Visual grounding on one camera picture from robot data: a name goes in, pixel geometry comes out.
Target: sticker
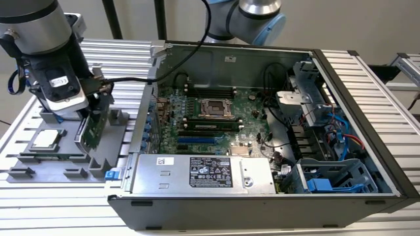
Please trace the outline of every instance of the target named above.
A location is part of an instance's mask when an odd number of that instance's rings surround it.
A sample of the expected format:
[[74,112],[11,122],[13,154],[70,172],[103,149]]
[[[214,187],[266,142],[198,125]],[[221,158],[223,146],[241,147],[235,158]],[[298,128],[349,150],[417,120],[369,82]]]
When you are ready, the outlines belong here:
[[169,166],[169,165],[174,165],[174,157],[158,157],[157,160],[157,165],[159,166]]
[[69,84],[67,76],[63,76],[63,77],[59,77],[59,78],[50,80],[50,84],[54,88],[61,87],[63,85],[67,85]]
[[235,63],[235,62],[237,62],[237,57],[235,57],[235,56],[225,57],[225,62],[233,62],[233,63]]
[[234,188],[231,158],[191,157],[190,186],[194,188]]

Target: motherboard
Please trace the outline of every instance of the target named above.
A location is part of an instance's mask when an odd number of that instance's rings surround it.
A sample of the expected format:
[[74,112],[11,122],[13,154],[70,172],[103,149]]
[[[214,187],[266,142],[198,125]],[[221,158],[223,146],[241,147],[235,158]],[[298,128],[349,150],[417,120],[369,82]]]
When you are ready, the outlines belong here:
[[161,154],[273,155],[270,148],[262,150],[270,129],[258,90],[163,88],[159,115]]

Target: barcode sticker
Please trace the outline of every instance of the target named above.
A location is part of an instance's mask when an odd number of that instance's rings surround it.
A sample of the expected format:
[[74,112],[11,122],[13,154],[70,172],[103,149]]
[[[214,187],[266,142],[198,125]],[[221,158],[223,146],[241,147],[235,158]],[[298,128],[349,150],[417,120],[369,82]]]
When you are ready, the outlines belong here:
[[158,157],[157,165],[165,166],[165,165],[174,165],[175,158],[174,157]]

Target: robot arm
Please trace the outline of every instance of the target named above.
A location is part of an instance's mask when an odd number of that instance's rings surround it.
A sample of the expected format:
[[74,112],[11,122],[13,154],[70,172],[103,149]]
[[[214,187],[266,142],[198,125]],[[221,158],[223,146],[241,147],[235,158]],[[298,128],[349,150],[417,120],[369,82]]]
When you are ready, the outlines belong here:
[[214,15],[209,43],[271,45],[281,35],[286,16],[281,0],[209,0]]
[[81,33],[73,28],[81,22],[77,16],[65,15],[58,0],[0,0],[0,5],[0,45],[17,59],[21,84],[27,81],[27,66],[30,92],[53,112],[65,115],[91,110],[82,81],[93,74],[79,46]]

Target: blue latch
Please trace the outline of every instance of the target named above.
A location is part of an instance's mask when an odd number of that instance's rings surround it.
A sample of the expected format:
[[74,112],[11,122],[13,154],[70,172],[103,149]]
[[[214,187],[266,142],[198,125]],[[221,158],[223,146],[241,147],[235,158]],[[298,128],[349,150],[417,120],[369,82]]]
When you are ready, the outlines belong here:
[[361,193],[365,188],[365,184],[334,188],[327,178],[314,178],[307,183],[311,193]]
[[119,171],[107,171],[106,180],[119,180],[119,179],[121,179],[121,172]]

